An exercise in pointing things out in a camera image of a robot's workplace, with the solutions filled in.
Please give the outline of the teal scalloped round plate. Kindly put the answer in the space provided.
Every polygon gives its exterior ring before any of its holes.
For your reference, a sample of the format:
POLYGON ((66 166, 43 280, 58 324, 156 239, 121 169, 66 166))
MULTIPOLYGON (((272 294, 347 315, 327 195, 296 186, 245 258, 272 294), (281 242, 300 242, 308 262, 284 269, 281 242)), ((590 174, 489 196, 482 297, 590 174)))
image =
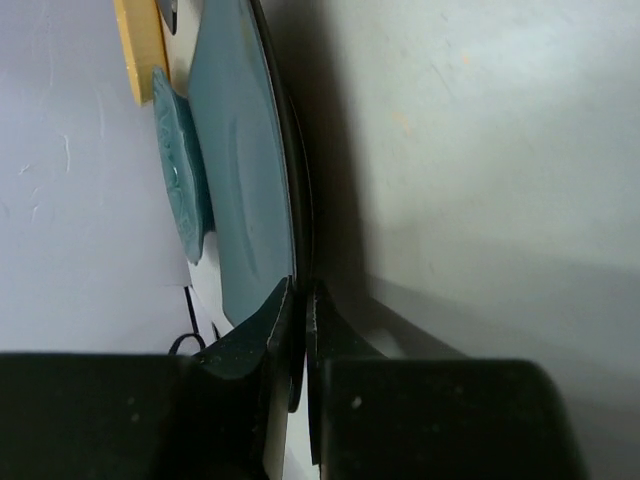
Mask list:
POLYGON ((188 100, 174 90, 162 68, 153 68, 151 81, 166 192, 185 256, 196 265, 206 234, 215 229, 203 155, 188 100))

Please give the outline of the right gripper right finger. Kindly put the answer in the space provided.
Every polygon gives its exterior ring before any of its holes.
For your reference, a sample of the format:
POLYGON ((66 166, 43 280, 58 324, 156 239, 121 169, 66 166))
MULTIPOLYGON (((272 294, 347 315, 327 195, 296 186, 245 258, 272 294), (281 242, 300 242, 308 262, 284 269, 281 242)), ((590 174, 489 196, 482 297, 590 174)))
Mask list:
POLYGON ((339 313, 326 285, 314 280, 306 305, 306 372, 312 464, 322 473, 323 370, 334 357, 385 358, 339 313))

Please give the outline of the teal square plate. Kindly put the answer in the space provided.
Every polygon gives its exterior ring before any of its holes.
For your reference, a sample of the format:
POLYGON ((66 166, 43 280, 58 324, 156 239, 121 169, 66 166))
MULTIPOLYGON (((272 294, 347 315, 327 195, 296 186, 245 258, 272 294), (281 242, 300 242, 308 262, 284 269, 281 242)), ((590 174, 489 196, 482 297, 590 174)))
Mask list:
POLYGON ((230 323, 249 319, 312 263, 309 174, 300 128, 258 1, 207 1, 188 80, 230 323))

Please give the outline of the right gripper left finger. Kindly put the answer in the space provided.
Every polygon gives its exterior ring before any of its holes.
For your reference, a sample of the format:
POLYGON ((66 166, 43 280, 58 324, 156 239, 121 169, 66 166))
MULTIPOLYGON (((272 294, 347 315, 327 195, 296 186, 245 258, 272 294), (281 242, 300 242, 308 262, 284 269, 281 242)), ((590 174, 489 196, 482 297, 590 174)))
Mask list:
POLYGON ((198 356, 199 455, 224 479, 280 479, 289 412, 293 289, 283 278, 249 319, 198 356))

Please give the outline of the yellow small square plate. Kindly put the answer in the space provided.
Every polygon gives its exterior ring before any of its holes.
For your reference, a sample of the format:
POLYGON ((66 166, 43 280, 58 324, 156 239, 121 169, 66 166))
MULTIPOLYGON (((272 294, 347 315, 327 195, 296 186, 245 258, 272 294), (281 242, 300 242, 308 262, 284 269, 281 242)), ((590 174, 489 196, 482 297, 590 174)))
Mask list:
POLYGON ((167 68, 162 15, 154 0, 114 0, 126 71, 137 105, 153 99, 152 71, 167 68))

